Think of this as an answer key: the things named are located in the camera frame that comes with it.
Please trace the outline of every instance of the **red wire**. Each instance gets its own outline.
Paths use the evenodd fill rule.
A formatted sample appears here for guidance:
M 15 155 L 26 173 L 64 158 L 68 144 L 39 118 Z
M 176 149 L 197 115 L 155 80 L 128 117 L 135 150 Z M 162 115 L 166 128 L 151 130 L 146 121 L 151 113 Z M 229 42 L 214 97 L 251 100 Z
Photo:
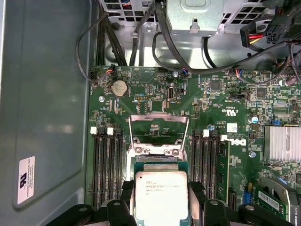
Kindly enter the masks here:
M 257 34 L 257 35 L 250 35 L 250 39 L 259 39 L 262 38 L 264 35 L 263 34 Z

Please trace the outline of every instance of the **metal socket lever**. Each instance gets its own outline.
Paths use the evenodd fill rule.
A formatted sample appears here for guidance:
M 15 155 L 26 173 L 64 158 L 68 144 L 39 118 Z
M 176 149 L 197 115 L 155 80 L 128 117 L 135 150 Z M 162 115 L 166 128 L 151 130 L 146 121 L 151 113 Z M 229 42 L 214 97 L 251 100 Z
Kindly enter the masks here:
M 133 149 L 138 147 L 137 143 L 133 141 L 131 122 L 132 121 L 153 121 L 154 119 L 163 119 L 164 121 L 174 121 L 174 122 L 181 122 L 181 123 L 186 124 L 186 129 L 185 129 L 184 137 L 183 137 L 181 148 L 180 148 L 180 152 L 182 152 L 183 148 L 185 146 L 185 138 L 187 135 L 189 118 L 186 116 L 176 116 L 176 115 L 171 115 L 168 113 L 147 113 L 146 115 L 130 115 L 128 118 L 128 124 L 129 124 L 129 128 L 130 128 L 131 147 Z
M 137 137 L 134 137 L 135 147 L 130 146 L 127 156 L 129 158 L 137 155 L 164 155 L 172 156 L 185 161 L 187 159 L 186 151 L 181 152 L 182 140 L 177 139 L 174 145 L 152 145 L 152 144 L 141 144 Z

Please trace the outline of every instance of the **sticker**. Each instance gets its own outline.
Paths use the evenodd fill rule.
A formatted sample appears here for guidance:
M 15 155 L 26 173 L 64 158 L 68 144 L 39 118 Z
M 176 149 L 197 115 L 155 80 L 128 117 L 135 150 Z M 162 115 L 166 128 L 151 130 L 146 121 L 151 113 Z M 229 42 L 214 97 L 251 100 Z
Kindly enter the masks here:
M 237 123 L 227 123 L 228 133 L 237 133 Z
M 17 204 L 33 196 L 35 157 L 22 159 L 19 162 L 18 199 Z
M 270 197 L 268 197 L 267 195 L 265 195 L 264 193 L 262 193 L 261 191 L 258 191 L 258 197 L 261 200 L 264 200 L 267 204 L 269 204 L 271 207 L 277 209 L 277 211 L 279 211 L 279 203 L 272 200 Z

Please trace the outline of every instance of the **blue connector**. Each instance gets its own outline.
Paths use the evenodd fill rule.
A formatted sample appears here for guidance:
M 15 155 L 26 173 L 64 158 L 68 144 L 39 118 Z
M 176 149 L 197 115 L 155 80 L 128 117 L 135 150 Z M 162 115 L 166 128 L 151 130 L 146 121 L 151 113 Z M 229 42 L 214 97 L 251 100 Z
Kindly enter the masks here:
M 252 194 L 244 191 L 243 202 L 243 204 L 250 204 L 252 202 Z

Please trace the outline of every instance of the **yellow wire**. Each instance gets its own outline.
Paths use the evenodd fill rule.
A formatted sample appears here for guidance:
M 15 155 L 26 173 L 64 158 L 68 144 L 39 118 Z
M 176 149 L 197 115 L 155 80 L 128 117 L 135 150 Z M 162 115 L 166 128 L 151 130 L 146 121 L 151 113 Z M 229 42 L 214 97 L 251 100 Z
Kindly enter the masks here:
M 250 45 L 254 44 L 255 42 L 259 41 L 261 38 L 258 38 L 258 39 L 255 39 L 255 40 L 252 40 L 250 41 Z

